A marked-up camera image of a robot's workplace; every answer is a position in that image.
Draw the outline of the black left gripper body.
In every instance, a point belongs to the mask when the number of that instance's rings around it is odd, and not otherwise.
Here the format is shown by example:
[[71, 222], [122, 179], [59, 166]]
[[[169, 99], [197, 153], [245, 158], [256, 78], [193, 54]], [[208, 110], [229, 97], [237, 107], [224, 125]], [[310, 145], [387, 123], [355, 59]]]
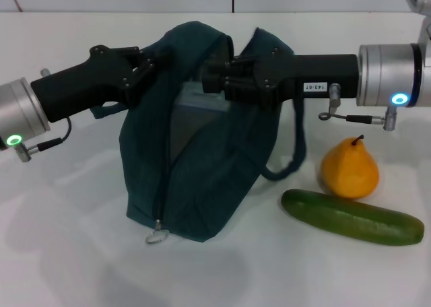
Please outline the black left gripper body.
[[30, 83], [50, 123], [105, 102], [128, 104], [135, 48], [90, 49], [89, 58], [74, 67]]

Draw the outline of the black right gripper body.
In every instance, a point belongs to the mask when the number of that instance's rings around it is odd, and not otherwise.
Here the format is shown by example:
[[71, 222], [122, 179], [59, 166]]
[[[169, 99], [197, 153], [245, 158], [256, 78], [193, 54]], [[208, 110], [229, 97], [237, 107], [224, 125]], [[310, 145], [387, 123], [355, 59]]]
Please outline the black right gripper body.
[[294, 55], [272, 51], [255, 61], [257, 104], [273, 110], [291, 100], [295, 112], [304, 112], [307, 98], [328, 98], [338, 85], [340, 98], [355, 98], [359, 87], [356, 55]]

